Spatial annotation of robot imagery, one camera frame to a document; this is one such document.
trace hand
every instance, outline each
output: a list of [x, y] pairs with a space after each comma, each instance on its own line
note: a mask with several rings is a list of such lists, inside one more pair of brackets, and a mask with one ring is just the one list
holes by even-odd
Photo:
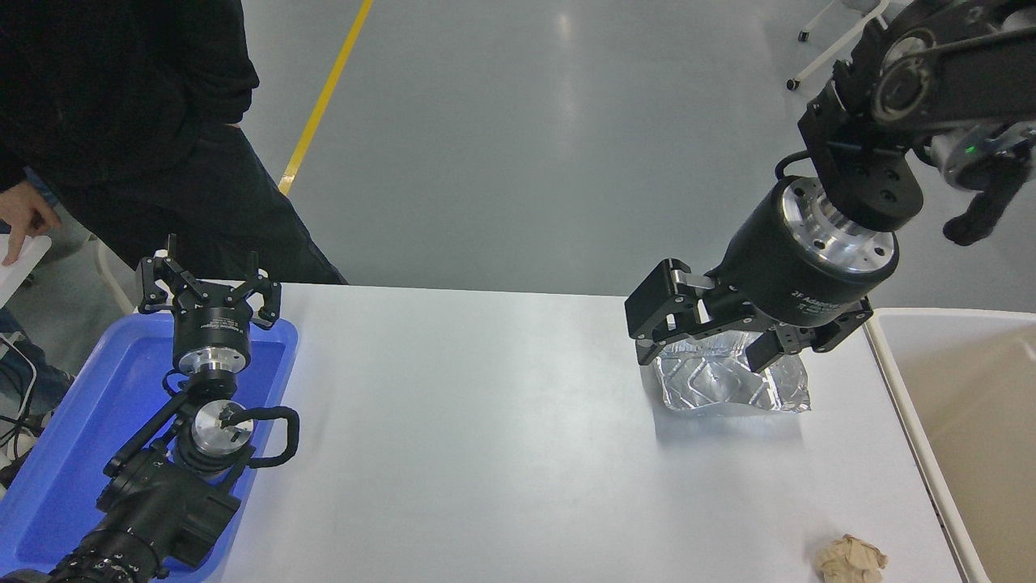
[[35, 236], [52, 227], [61, 226], [61, 218], [54, 212], [54, 208], [51, 208], [29, 180], [22, 180], [15, 186], [0, 192], [0, 220], [10, 225], [7, 256], [3, 259], [5, 265], [18, 260], [26, 235]]

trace blue tray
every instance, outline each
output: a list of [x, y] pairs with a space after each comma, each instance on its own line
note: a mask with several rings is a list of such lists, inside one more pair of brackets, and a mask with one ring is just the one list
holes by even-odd
[[[104, 515], [94, 504], [109, 483], [105, 464], [169, 400], [162, 377], [171, 368], [172, 334], [168, 314], [127, 316], [105, 332], [0, 500], [0, 576], [17, 569], [50, 572], [100, 521]], [[291, 323], [281, 321], [271, 330], [253, 326], [251, 337], [252, 362], [237, 377], [234, 401], [247, 408], [277, 406], [295, 360], [298, 334]], [[253, 443], [260, 453], [271, 427], [256, 425]], [[247, 501], [254, 478], [255, 470], [246, 470], [233, 495]], [[197, 570], [167, 560], [171, 574], [166, 581], [204, 581], [229, 551], [241, 514]]]

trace black pants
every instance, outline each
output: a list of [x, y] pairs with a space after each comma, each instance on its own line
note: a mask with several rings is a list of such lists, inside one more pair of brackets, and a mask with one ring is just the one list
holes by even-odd
[[168, 170], [87, 186], [48, 183], [131, 267], [176, 233], [176, 259], [196, 276], [246, 279], [257, 251], [275, 281], [346, 283], [237, 127], [203, 122], [186, 158]]

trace beige bin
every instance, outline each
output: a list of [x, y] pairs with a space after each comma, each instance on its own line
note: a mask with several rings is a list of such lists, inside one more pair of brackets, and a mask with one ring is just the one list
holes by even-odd
[[965, 581], [1036, 581], [1036, 315], [879, 310], [867, 336]]

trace black cable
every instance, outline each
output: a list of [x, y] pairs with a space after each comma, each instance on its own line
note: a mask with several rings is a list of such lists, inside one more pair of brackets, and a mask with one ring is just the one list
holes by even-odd
[[29, 386], [26, 387], [26, 389], [25, 389], [25, 393], [26, 395], [24, 395], [24, 397], [22, 398], [22, 404], [21, 404], [21, 406], [19, 408], [19, 416], [15, 420], [15, 427], [12, 427], [3, 436], [0, 436], [0, 442], [2, 442], [2, 443], [7, 443], [13, 437], [13, 439], [15, 439], [15, 451], [13, 451], [13, 454], [15, 454], [15, 458], [18, 459], [18, 457], [19, 457], [18, 456], [18, 436], [22, 432], [22, 428], [25, 427], [25, 420], [29, 416], [29, 411], [32, 409], [32, 398], [35, 395], [34, 391], [33, 391], [33, 389], [35, 388], [35, 384], [39, 381], [39, 373], [36, 371], [36, 366], [33, 365], [31, 360], [29, 360], [29, 357], [25, 356], [25, 353], [23, 353], [21, 350], [19, 350], [18, 347], [16, 347], [13, 343], [11, 343], [7, 339], [5, 339], [3, 337], [3, 334], [0, 334], [0, 343], [3, 343], [4, 345], [7, 345], [7, 348], [9, 348], [11, 351], [13, 351], [15, 353], [17, 353], [18, 355], [20, 355], [23, 359], [25, 359], [25, 362], [29, 366], [29, 370], [33, 372], [33, 375], [32, 375], [33, 378], [29, 382]]
[[[0, 415], [0, 421], [7, 421], [8, 424], [18, 424], [18, 419], [13, 419], [13, 418], [8, 417], [6, 415]], [[39, 432], [44, 431], [44, 429], [41, 427], [39, 427], [39, 426], [30, 426], [29, 424], [22, 424], [22, 427], [25, 428], [26, 430], [32, 430], [32, 431], [34, 431], [36, 433], [39, 433]]]
[[781, 157], [780, 162], [777, 163], [777, 166], [774, 168], [774, 174], [777, 175], [777, 179], [779, 180], [784, 177], [785, 168], [787, 168], [788, 166], [790, 166], [796, 162], [799, 162], [800, 159], [806, 159], [808, 157], [809, 157], [809, 151], [805, 149], [802, 151], [797, 151], [795, 153], [789, 153], [784, 157]]
[[182, 375], [182, 373], [180, 373], [175, 369], [170, 369], [169, 373], [166, 373], [166, 376], [162, 378], [162, 388], [166, 389], [166, 392], [169, 393], [169, 397], [176, 397], [176, 393], [178, 391], [174, 391], [173, 388], [169, 386], [169, 377], [172, 375]]

